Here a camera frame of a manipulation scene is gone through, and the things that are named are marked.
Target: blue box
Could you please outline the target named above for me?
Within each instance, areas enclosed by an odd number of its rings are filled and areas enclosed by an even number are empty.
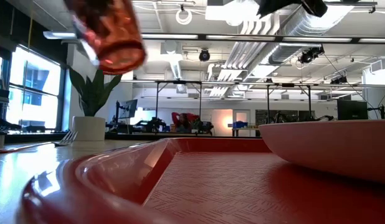
[[[233,128],[246,128],[247,126],[248,126],[248,122],[237,121],[232,123]]]

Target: white table surface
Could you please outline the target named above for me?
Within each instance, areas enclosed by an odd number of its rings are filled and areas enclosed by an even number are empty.
[[[76,159],[110,149],[118,149],[146,141],[104,141],[101,143],[74,142],[71,146],[48,144],[20,152],[0,154],[0,224],[15,223],[21,192],[35,174],[53,169],[60,161]],[[19,147],[28,144],[8,145]]]

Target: red cup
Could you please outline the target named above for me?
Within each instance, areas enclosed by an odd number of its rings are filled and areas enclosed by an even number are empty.
[[[121,75],[144,63],[146,53],[129,0],[64,0],[78,38],[94,49],[99,68]]]

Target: potted plant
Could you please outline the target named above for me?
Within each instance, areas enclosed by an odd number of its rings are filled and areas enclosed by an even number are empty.
[[[79,93],[79,106],[85,116],[74,116],[73,131],[77,131],[77,141],[103,141],[105,138],[105,119],[96,118],[95,114],[107,102],[111,91],[120,83],[121,75],[115,76],[110,82],[104,83],[102,70],[97,70],[93,81],[86,80],[70,68],[70,81]]]

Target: table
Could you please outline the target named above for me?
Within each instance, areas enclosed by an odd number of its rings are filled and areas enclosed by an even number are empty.
[[[198,134],[198,133],[172,133],[172,132],[158,132],[158,133],[133,133],[133,135],[147,135],[147,136],[152,136],[152,135],[158,135],[158,136],[169,136],[169,137],[185,137],[185,136],[193,136],[193,137],[202,137],[202,136],[212,136],[211,134]]]
[[[76,159],[111,149],[128,147],[146,141],[74,142],[71,146],[48,144],[21,152],[0,154],[0,224],[15,223],[19,199],[27,181],[35,174],[51,170],[65,159]],[[28,144],[8,145],[19,147]]]
[[[233,128],[232,129],[232,136],[233,137],[238,137],[238,131],[239,130],[248,130],[248,131],[259,131],[259,128]]]

